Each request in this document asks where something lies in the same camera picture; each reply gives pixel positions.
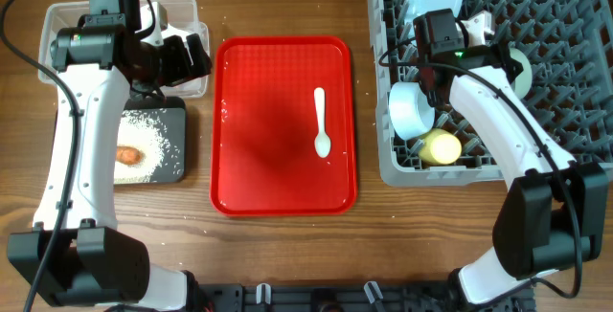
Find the green bowl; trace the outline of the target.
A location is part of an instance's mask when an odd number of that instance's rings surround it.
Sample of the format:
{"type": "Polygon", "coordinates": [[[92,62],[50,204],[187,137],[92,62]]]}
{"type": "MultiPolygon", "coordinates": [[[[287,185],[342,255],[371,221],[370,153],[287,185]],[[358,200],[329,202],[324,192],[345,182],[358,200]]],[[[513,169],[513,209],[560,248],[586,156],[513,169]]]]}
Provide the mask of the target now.
{"type": "Polygon", "coordinates": [[[532,65],[528,58],[516,48],[510,48],[510,55],[513,60],[518,61],[522,66],[522,72],[511,83],[511,88],[518,98],[523,99],[528,95],[533,85],[532,65]]]}

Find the orange carrot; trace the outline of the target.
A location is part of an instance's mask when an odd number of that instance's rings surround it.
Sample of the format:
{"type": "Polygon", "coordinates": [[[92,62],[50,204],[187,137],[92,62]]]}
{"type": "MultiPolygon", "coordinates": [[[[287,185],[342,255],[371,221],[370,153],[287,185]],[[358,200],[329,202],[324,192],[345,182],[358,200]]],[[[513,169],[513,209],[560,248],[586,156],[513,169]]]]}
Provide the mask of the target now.
{"type": "Polygon", "coordinates": [[[140,150],[132,146],[118,146],[116,151],[116,161],[126,166],[135,166],[142,161],[143,154],[140,150]]]}

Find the small light blue bowl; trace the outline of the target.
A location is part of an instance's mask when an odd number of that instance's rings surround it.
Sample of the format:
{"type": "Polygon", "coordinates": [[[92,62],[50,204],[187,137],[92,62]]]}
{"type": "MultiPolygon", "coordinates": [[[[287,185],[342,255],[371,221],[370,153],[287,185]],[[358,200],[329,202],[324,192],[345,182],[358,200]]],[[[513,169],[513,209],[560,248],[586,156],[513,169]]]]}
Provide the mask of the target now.
{"type": "Polygon", "coordinates": [[[417,138],[433,127],[435,108],[416,82],[397,82],[389,94],[389,115],[397,135],[405,141],[417,138]]]}

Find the yellow plastic cup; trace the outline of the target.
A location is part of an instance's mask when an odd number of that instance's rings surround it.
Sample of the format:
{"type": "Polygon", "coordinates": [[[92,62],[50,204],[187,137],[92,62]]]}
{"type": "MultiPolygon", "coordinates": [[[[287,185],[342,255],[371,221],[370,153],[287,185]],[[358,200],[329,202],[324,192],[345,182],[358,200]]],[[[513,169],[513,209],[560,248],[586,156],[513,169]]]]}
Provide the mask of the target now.
{"type": "Polygon", "coordinates": [[[420,136],[423,145],[419,157],[429,165],[450,165],[462,154],[462,144],[453,134],[439,128],[433,128],[420,136]]]}

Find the white plastic spoon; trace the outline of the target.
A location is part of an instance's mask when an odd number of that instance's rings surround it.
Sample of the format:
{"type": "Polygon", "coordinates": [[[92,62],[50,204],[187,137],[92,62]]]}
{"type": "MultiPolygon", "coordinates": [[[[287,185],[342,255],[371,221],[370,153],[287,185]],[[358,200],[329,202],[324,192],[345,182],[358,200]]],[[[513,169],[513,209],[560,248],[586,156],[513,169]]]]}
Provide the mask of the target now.
{"type": "Polygon", "coordinates": [[[317,119],[318,133],[314,140],[315,151],[320,158],[329,156],[331,150],[331,140],[326,132],[326,94],[322,87],[314,90],[314,104],[317,119]]]}

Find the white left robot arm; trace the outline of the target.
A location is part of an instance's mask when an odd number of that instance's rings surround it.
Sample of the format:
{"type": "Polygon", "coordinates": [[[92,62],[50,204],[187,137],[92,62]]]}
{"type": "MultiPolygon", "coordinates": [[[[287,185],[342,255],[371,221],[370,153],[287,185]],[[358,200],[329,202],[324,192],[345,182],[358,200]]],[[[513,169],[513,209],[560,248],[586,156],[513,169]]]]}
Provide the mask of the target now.
{"type": "Polygon", "coordinates": [[[117,136],[131,95],[161,99],[208,76],[212,61],[195,34],[164,34],[150,0],[89,0],[89,11],[52,42],[43,68],[57,87],[57,123],[47,186],[29,232],[11,234],[10,264],[53,307],[109,311],[211,311],[188,271],[149,260],[146,245],[119,232],[114,203],[117,136]]]}

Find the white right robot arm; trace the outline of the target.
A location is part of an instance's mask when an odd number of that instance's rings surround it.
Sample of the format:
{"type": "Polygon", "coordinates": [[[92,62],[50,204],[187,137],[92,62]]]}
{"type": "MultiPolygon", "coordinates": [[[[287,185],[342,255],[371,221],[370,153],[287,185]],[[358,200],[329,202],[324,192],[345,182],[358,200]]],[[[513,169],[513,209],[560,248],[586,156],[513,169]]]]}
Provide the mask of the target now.
{"type": "Polygon", "coordinates": [[[579,163],[541,127],[512,90],[526,63],[498,44],[475,45],[450,9],[414,19],[415,82],[394,84],[389,114],[396,134],[430,147],[435,110],[447,104],[476,131],[500,167],[507,197],[491,248],[448,279],[451,310],[476,311],[566,269],[574,273],[602,250],[609,181],[596,163],[579,163]]]}

